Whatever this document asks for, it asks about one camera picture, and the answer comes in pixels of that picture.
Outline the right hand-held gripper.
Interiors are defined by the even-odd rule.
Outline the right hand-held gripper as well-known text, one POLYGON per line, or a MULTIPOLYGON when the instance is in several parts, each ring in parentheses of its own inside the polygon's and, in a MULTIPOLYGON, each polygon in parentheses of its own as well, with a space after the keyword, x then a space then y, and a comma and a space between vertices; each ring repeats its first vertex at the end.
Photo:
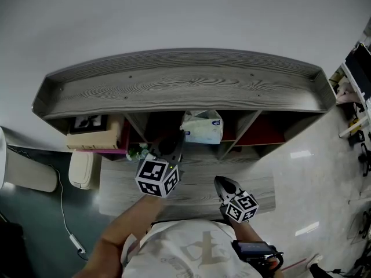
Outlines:
POLYGON ((237 181, 215 176, 214 186, 221 203, 220 212, 225 219, 243 223, 255 216, 259 209, 258 202, 237 181))

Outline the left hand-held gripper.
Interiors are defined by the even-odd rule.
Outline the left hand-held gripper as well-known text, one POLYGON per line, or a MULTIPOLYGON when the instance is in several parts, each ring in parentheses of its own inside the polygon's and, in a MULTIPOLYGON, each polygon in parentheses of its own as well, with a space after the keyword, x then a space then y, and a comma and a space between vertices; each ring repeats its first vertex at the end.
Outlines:
POLYGON ((140 159, 135 182, 141 193, 161 198, 169 196, 181 181, 185 132, 179 130, 157 139, 145 158, 140 159))

